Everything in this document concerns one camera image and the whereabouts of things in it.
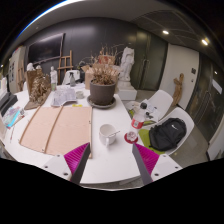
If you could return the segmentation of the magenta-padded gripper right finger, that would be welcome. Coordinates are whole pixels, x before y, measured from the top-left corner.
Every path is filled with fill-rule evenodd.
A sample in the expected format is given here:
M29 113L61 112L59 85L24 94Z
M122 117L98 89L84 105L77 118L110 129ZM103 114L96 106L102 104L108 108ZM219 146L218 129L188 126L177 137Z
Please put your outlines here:
M169 155L158 155L137 143L133 144L132 153L135 157L144 185L150 184L182 169Z

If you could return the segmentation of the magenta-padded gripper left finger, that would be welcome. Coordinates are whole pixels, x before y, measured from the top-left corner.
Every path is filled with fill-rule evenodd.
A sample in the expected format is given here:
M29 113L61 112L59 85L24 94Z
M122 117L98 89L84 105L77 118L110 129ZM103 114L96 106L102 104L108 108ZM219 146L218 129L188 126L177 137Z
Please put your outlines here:
M85 143L65 155L54 156L42 166L42 169L74 184L79 184L89 155L90 144Z

